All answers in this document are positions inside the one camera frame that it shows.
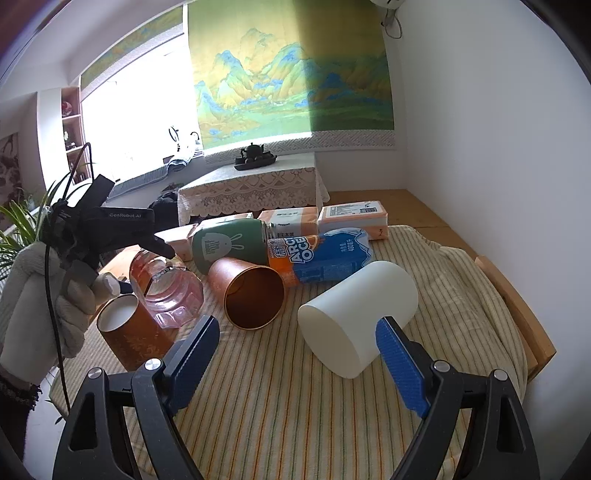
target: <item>rabbit illustration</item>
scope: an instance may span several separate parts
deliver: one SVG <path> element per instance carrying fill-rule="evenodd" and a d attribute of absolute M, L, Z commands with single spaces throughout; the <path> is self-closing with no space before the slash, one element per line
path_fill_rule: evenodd
<path fill-rule="evenodd" d="M 201 239 L 203 258 L 208 262 L 215 262 L 218 258 L 228 255 L 231 250 L 244 250 L 244 245 L 233 243 L 241 238 L 241 233 L 237 233 L 231 238 L 223 233 L 206 233 Z"/>

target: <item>green thermos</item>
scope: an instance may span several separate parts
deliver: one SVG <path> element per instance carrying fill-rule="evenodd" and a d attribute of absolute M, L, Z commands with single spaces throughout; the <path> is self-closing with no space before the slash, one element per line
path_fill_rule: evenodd
<path fill-rule="evenodd" d="M 222 257 L 268 265 L 267 239 L 275 238 L 275 225 L 257 218 L 240 218 L 200 228 L 193 235 L 193 261 L 207 274 Z"/>

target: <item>white cup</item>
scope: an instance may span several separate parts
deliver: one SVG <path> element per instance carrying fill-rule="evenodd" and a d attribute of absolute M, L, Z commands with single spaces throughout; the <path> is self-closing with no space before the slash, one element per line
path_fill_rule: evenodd
<path fill-rule="evenodd" d="M 318 360 L 340 377 L 355 378 L 379 355 L 378 320 L 389 315 L 403 328 L 417 307 L 412 277 L 392 262 L 375 261 L 302 305 L 297 319 Z"/>

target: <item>metal bolt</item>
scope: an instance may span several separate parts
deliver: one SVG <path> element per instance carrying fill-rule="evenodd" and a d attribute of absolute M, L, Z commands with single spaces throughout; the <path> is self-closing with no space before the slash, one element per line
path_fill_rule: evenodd
<path fill-rule="evenodd" d="M 102 368 L 94 367 L 88 370 L 88 378 L 99 378 L 101 373 L 103 372 Z"/>
<path fill-rule="evenodd" d="M 160 365 L 162 365 L 162 362 L 158 358 L 151 358 L 144 364 L 146 370 L 156 370 L 157 368 L 160 368 Z"/>
<path fill-rule="evenodd" d="M 450 369 L 449 364 L 444 360 L 437 360 L 433 367 L 435 367 L 435 370 L 441 373 L 449 372 Z"/>
<path fill-rule="evenodd" d="M 507 375 L 507 372 L 505 372 L 504 370 L 497 368 L 495 370 L 495 378 L 497 380 L 501 380 L 502 382 L 504 382 L 505 380 L 507 380 L 507 378 L 509 378 L 509 375 Z"/>

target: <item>brown cylindrical container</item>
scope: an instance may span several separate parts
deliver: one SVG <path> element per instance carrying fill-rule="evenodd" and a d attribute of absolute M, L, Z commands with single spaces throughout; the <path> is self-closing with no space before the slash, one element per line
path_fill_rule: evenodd
<path fill-rule="evenodd" d="M 160 328 L 131 293 L 107 303 L 96 318 L 96 326 L 127 371 L 166 355 L 174 343 L 172 330 L 178 330 Z"/>
<path fill-rule="evenodd" d="M 228 319 L 243 330 L 264 327 L 283 305 L 283 281 L 265 265 L 224 257 L 213 263 L 207 279 Z"/>

